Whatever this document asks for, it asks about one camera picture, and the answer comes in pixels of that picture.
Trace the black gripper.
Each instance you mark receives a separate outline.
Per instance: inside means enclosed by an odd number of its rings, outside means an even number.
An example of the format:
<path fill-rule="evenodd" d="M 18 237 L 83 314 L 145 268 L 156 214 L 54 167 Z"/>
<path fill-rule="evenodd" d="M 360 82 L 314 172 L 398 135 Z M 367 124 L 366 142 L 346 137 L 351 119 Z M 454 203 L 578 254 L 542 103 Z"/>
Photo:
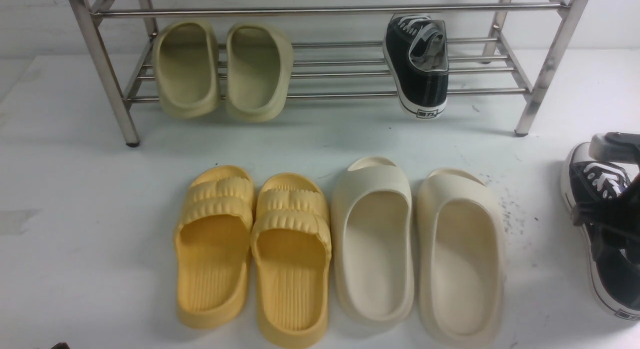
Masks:
<path fill-rule="evenodd" d="M 639 135 L 621 132 L 596 134 L 590 140 L 590 155 L 606 162 L 640 164 Z M 576 204 L 571 210 L 574 226 L 592 224 L 627 240 L 625 253 L 633 264 L 639 264 L 640 228 L 639 178 L 616 198 Z"/>

